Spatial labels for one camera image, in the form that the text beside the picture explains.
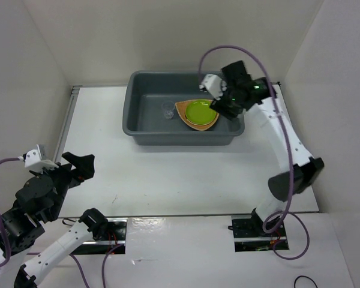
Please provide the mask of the green plastic plate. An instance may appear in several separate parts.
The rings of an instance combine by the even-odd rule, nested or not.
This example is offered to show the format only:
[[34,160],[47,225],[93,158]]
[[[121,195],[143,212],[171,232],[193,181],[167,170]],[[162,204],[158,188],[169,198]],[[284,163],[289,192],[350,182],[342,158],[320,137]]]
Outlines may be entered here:
[[211,101],[206,99],[194,100],[185,108],[185,117],[195,125],[207,125],[217,116],[217,112],[210,108]]

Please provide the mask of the orange woven triangular basket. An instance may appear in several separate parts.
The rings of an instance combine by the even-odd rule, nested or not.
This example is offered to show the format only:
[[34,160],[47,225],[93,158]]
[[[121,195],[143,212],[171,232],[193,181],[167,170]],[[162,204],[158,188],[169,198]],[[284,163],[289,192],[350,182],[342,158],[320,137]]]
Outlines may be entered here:
[[194,130],[206,131],[206,130],[210,129],[217,122],[219,114],[217,113],[217,116],[215,117],[215,119],[207,125],[195,125],[195,124],[191,123],[189,120],[187,120],[185,117],[185,108],[192,101],[194,101],[194,100],[185,100],[185,101],[179,101],[179,102],[175,103],[175,107],[176,107],[176,110],[177,110],[177,113],[178,113],[180,119],[183,121],[183,123],[185,123],[187,126],[189,126],[190,128],[192,128]]

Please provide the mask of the clear plastic cup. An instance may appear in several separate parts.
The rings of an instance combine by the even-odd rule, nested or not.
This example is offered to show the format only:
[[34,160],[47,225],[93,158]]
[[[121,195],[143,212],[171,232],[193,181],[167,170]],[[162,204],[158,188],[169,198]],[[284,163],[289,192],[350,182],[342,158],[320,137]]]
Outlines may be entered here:
[[172,119],[175,114],[175,104],[172,101],[165,101],[161,105],[163,116],[165,119]]

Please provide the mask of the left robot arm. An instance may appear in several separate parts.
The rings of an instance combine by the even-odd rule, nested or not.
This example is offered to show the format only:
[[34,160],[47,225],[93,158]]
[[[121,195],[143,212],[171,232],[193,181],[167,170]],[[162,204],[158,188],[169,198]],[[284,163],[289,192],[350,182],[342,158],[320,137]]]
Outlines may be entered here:
[[99,210],[88,209],[62,237],[26,260],[44,233],[43,224],[58,219],[68,190],[94,177],[94,155],[65,152],[62,157],[66,164],[54,163],[34,149],[0,160],[0,165],[22,161],[33,175],[15,194],[13,206],[0,212],[0,287],[37,287],[76,248],[102,239],[110,230],[110,222]]

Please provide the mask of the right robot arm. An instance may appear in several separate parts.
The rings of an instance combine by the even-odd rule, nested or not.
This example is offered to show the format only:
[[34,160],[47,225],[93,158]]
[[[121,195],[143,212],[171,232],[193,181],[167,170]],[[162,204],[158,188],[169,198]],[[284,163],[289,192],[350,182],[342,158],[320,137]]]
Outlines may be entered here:
[[267,78],[253,79],[243,61],[223,67],[219,76],[205,75],[200,88],[212,95],[210,107],[221,116],[232,121],[244,115],[257,124],[276,155],[280,172],[268,179],[268,193],[250,217],[253,233],[266,235],[279,224],[293,196],[312,186],[324,162],[302,144]]

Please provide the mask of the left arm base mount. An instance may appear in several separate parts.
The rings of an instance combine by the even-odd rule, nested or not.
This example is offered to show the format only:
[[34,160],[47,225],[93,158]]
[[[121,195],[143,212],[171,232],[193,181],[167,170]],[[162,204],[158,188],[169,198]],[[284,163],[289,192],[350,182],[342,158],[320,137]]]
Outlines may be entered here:
[[127,236],[127,218],[108,218],[110,228],[98,240],[84,242],[73,251],[76,255],[105,255],[113,247],[121,245],[112,254],[125,253],[125,241]]

